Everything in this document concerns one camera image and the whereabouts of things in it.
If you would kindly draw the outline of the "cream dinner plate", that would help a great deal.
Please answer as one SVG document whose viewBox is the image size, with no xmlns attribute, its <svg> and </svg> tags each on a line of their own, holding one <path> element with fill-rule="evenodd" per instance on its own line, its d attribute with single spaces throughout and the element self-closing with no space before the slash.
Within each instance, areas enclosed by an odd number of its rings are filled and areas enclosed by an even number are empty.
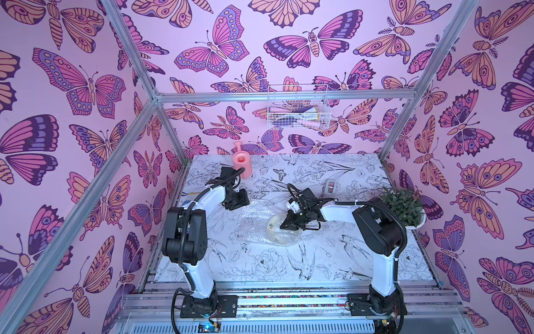
<svg viewBox="0 0 534 334">
<path fill-rule="evenodd" d="M 285 216 L 276 214 L 267 223 L 265 240 L 275 246 L 293 246 L 301 239 L 300 230 L 283 230 L 281 228 Z"/>
</svg>

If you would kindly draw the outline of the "clear bubble wrap sheet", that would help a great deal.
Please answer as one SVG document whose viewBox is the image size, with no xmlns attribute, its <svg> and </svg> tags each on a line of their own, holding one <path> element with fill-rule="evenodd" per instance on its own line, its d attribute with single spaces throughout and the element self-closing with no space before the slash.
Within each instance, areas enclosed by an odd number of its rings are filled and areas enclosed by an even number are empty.
<svg viewBox="0 0 534 334">
<path fill-rule="evenodd" d="M 273 246 L 293 246 L 302 240 L 302 231 L 283 230 L 287 209 L 268 200 L 255 200 L 242 207 L 235 236 L 240 242 Z"/>
</svg>

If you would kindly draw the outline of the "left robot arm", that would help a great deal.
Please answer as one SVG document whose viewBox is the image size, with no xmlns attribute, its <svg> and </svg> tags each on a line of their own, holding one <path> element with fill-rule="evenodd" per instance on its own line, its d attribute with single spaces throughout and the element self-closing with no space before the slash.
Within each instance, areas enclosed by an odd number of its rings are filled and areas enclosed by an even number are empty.
<svg viewBox="0 0 534 334">
<path fill-rule="evenodd" d="M 161 251 L 182 269 L 192 297 L 208 299 L 216 290 L 204 261 L 208 246 L 207 218 L 217 207 L 233 211 L 249 204 L 245 189 L 211 186 L 194 200 L 168 210 Z"/>
</svg>

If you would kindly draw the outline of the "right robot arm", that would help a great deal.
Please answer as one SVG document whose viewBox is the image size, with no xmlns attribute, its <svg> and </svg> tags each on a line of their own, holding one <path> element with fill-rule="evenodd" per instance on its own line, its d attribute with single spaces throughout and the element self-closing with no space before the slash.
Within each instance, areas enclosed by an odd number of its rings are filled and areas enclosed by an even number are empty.
<svg viewBox="0 0 534 334">
<path fill-rule="evenodd" d="M 286 207 L 282 230 L 307 230 L 307 225 L 314 221 L 339 221 L 358 227 L 364 243 L 374 253 L 373 275 L 369 294 L 353 305 L 377 316 L 407 314 L 398 279 L 399 258 L 407 246 L 407 230 L 380 198 L 340 202 L 302 195 L 291 199 Z"/>
</svg>

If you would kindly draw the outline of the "pink watering can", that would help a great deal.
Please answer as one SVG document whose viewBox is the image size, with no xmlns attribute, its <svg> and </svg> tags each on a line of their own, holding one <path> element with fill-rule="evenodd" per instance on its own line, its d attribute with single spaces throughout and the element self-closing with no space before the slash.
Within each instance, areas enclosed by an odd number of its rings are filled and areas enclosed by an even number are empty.
<svg viewBox="0 0 534 334">
<path fill-rule="evenodd" d="M 237 171 L 240 168 L 243 168 L 244 171 L 241 174 L 241 177 L 243 179 L 248 179 L 253 174 L 250 153 L 244 150 L 242 142 L 240 141 L 234 143 L 234 149 L 232 150 L 232 152 L 232 162 L 234 164 L 234 169 Z"/>
</svg>

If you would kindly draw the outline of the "potted green plant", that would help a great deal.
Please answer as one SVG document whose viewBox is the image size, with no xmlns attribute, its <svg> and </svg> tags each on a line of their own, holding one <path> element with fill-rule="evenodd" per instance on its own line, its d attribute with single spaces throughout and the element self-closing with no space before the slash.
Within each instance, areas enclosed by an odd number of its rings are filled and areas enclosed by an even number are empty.
<svg viewBox="0 0 534 334">
<path fill-rule="evenodd" d="M 416 230 L 426 222 L 424 206 L 413 191 L 383 187 L 380 198 L 407 228 Z"/>
</svg>

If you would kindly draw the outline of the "green circuit board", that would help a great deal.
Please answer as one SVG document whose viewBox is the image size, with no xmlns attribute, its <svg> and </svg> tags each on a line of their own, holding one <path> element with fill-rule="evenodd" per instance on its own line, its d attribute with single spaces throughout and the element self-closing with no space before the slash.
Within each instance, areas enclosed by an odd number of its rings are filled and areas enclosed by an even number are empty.
<svg viewBox="0 0 534 334">
<path fill-rule="evenodd" d="M 218 322 L 200 322 L 197 327 L 198 333 L 219 333 L 221 325 Z"/>
</svg>

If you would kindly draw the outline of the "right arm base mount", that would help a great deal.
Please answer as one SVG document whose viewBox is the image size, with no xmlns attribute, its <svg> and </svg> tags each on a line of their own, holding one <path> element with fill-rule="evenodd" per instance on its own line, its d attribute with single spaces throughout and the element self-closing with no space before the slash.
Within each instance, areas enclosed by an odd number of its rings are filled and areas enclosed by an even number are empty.
<svg viewBox="0 0 534 334">
<path fill-rule="evenodd" d="M 394 318 L 406 316 L 407 309 L 400 302 L 400 294 L 394 291 L 389 296 L 382 296 L 378 292 L 369 294 L 348 294 L 345 309 L 352 316 Z"/>
</svg>

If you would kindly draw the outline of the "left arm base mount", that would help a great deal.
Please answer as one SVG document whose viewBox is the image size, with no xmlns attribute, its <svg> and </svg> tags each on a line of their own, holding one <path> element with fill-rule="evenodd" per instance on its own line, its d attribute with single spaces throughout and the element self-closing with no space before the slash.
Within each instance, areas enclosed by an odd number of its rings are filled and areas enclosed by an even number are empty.
<svg viewBox="0 0 534 334">
<path fill-rule="evenodd" d="M 236 295 L 222 295 L 208 299 L 196 299 L 192 296 L 186 296 L 183 300 L 179 317 L 182 319 L 207 319 L 215 315 L 218 318 L 235 318 L 237 307 L 238 296 Z"/>
</svg>

